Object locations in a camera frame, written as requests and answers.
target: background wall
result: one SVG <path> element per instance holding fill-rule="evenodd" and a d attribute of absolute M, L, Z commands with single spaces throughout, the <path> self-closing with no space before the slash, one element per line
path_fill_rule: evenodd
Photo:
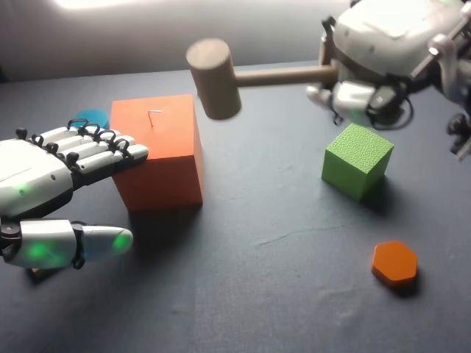
<path fill-rule="evenodd" d="M 112 1 L 122 3 L 105 6 Z M 179 70 L 186 49 L 205 37 L 226 40 L 236 65 L 312 60 L 320 21 L 349 3 L 0 0 L 0 66 L 10 81 Z"/>

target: orange box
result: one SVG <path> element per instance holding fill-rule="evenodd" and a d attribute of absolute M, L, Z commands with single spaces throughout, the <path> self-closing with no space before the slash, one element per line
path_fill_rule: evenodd
<path fill-rule="evenodd" d="M 202 149 L 192 95 L 114 101 L 111 128 L 149 149 L 145 163 L 113 176 L 128 211 L 202 203 Z"/>

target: hammer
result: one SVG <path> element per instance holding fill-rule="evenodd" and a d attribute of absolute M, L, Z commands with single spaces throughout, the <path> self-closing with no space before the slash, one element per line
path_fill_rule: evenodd
<path fill-rule="evenodd" d="M 216 120 L 232 118 L 239 112 L 239 87 L 311 82 L 333 84 L 338 79 L 337 69 L 331 65 L 234 72 L 229 46 L 215 38 L 193 44 L 186 52 L 186 59 L 205 113 Z"/>

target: table surface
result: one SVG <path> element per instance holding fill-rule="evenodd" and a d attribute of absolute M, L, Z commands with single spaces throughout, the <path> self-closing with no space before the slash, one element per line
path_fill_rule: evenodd
<path fill-rule="evenodd" d="M 188 71 L 0 85 L 0 138 L 43 132 L 116 99 L 196 93 Z M 196 113 L 205 203 L 129 217 L 112 179 L 52 216 L 131 227 L 123 257 L 33 285 L 0 266 L 0 352 L 469 352 L 471 160 L 448 148 L 458 108 L 430 89 L 412 98 L 386 182 L 367 204 L 320 179 L 346 127 L 304 85 L 241 91 L 229 121 Z M 399 296 L 370 272 L 376 244 L 419 257 Z"/>

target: green cube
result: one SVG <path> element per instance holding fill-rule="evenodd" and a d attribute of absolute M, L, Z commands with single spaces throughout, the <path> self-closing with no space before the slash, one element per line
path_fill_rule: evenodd
<path fill-rule="evenodd" d="M 325 149 L 322 179 L 360 201 L 381 180 L 394 144 L 351 124 Z"/>

